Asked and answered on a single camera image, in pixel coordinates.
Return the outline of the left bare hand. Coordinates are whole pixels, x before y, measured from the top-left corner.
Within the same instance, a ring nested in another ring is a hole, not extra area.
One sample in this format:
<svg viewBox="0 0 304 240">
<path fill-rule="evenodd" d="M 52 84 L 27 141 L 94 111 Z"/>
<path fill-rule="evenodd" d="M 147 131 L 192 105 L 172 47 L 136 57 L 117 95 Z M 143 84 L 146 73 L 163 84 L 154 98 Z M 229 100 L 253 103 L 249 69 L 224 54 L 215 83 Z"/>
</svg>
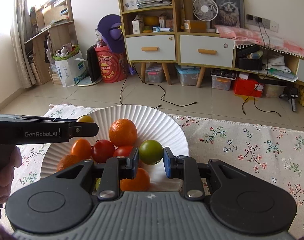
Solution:
<svg viewBox="0 0 304 240">
<path fill-rule="evenodd" d="M 22 157 L 16 145 L 0 145 L 0 218 L 1 208 L 10 196 L 14 168 L 21 164 Z"/>
</svg>

